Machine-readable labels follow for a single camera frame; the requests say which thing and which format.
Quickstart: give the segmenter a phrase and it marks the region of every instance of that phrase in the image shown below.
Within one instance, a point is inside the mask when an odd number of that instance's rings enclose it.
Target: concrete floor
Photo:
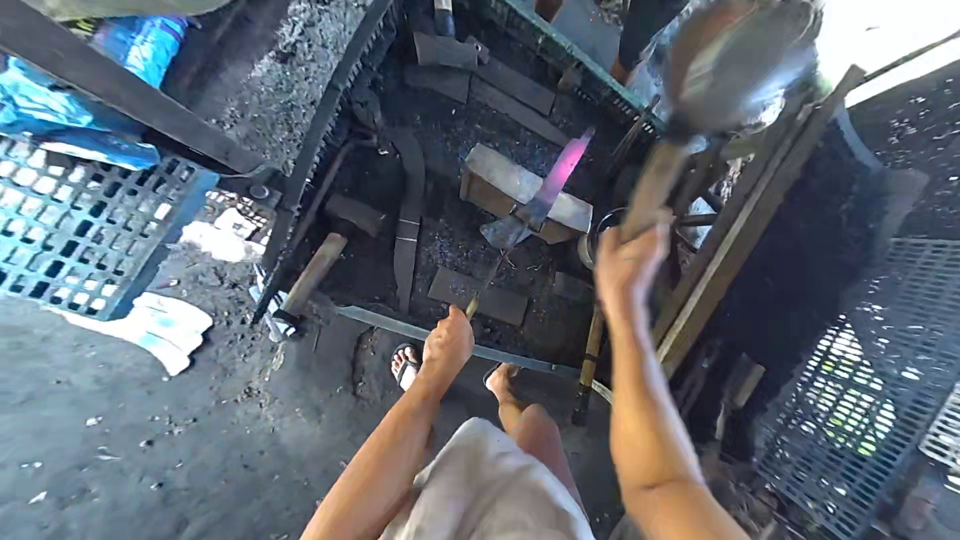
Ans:
[[[300,534],[396,401],[388,357],[399,337],[321,309],[319,336],[315,326],[278,356],[260,329],[242,324],[252,310],[249,273],[246,264],[189,249],[161,268],[158,280],[180,279],[162,294],[214,318],[192,367],[169,380],[132,344],[0,298],[4,538]],[[473,359],[455,381],[435,425],[436,450],[467,418],[495,418],[481,384],[488,368]],[[607,450],[609,410],[595,400],[588,427],[570,426],[574,384],[531,372],[518,379],[521,396],[561,422],[591,524],[605,537],[622,512]],[[103,420],[87,427],[95,417]],[[28,503],[41,492],[42,501]]]

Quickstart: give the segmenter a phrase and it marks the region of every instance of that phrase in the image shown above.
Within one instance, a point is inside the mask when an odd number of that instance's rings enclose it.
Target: person's arm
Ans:
[[[610,451],[627,513],[648,540],[745,540],[710,495],[650,335],[647,296],[669,228],[600,239],[594,272],[612,346]]]
[[[330,488],[300,540],[376,538],[383,532],[420,471],[440,398],[472,350],[473,329],[451,306],[423,344],[413,384]]]

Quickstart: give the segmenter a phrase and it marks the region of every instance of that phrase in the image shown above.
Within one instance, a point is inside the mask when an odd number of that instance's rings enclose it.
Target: wooden handle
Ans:
[[[464,311],[468,321],[473,318],[473,314],[477,312],[478,307],[480,307],[480,293],[473,295],[473,298],[470,299],[470,303],[467,305],[467,310]]]
[[[330,233],[326,236],[324,243],[321,244],[317,253],[313,254],[303,273],[297,278],[297,282],[290,288],[287,301],[283,303],[284,311],[291,315],[302,315],[306,301],[326,277],[330,267],[340,257],[346,245],[347,239],[339,234]]]
[[[658,142],[634,186],[620,241],[629,242],[657,223],[657,215],[690,156],[686,144]]]

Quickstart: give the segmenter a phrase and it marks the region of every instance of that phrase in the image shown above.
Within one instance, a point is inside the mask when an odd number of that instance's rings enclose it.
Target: person's hand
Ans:
[[[423,368],[453,380],[473,354],[473,328],[459,307],[450,306],[450,314],[423,343]]]
[[[647,297],[666,257],[669,231],[669,225],[658,223],[622,245],[619,227],[600,235],[593,277],[608,321],[625,321],[632,328],[648,324]]]

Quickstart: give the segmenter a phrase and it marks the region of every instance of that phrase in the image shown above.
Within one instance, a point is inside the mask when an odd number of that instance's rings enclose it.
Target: bare foot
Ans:
[[[485,385],[496,396],[497,401],[502,402],[504,399],[513,398],[513,393],[510,391],[510,381],[516,377],[516,373],[519,371],[520,366],[503,363],[487,377]]]
[[[409,360],[411,364],[403,371],[403,374],[400,374],[400,367],[403,366],[403,361]],[[417,358],[417,351],[413,347],[404,347],[396,352],[394,355],[393,361],[390,362],[390,371],[394,374],[394,379],[397,379],[400,388],[404,392],[410,388],[410,385],[414,383],[414,379],[417,377],[417,372],[420,370],[420,360]]]

